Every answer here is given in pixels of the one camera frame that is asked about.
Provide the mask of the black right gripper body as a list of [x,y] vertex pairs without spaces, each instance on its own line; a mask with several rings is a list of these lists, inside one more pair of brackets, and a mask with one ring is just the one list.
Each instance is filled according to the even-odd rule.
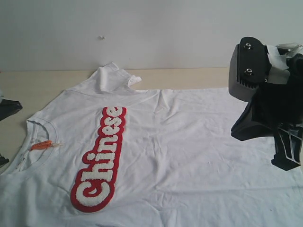
[[252,120],[274,128],[303,125],[303,55],[287,60],[286,84],[262,83],[252,99]]

